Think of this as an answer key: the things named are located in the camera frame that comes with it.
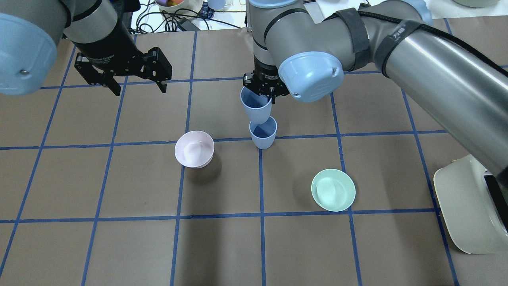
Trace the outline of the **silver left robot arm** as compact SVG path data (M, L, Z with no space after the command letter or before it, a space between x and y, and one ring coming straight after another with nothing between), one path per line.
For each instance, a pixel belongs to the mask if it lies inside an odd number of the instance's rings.
M74 43L74 67L89 85L116 96L116 76L137 76L167 91L172 66L158 47L143 53L109 0L2 0L1 93L28 95L42 87L62 37Z

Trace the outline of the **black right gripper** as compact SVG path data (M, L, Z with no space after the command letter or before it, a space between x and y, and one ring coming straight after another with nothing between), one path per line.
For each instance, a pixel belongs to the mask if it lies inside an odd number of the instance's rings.
M254 70L244 74L243 86L256 95L268 97L272 104L275 104L277 97L290 94L279 77L278 68L260 60L254 60Z

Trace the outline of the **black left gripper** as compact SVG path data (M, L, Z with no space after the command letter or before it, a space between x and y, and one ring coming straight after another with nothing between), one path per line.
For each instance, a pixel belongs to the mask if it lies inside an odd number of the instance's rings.
M100 84L115 96L121 87L114 76L137 76L156 83L160 92L167 92L173 66L158 47L143 53L123 24L116 24L105 38L94 43L75 43L78 54L74 67L89 84Z

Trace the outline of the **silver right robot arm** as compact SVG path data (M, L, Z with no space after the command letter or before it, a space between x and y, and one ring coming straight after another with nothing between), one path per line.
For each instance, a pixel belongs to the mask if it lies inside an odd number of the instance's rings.
M267 97L314 102L345 72L373 63L507 183L507 72L432 27L424 0L387 0L315 23L301 0L248 0L255 69L244 84Z

